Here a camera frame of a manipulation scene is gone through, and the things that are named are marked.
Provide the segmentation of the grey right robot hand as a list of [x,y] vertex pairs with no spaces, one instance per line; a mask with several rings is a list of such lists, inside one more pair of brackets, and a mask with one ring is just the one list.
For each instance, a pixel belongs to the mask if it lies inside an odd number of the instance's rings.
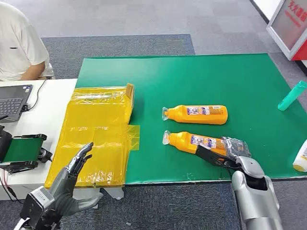
[[212,148],[205,146],[204,144],[197,145],[196,155],[212,165],[234,170],[240,167],[236,162],[237,157],[252,156],[247,143],[245,141],[230,137],[222,137],[222,139],[226,151],[225,155],[213,152]]

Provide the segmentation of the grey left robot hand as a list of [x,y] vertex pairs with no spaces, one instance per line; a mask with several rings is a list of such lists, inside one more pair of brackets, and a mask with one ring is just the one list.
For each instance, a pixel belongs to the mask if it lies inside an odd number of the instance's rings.
[[94,143],[88,143],[62,168],[49,189],[54,198],[55,212],[60,216],[71,216],[78,212],[93,208],[104,196],[98,192],[91,198],[77,200],[73,197],[78,175],[91,155],[87,156]]

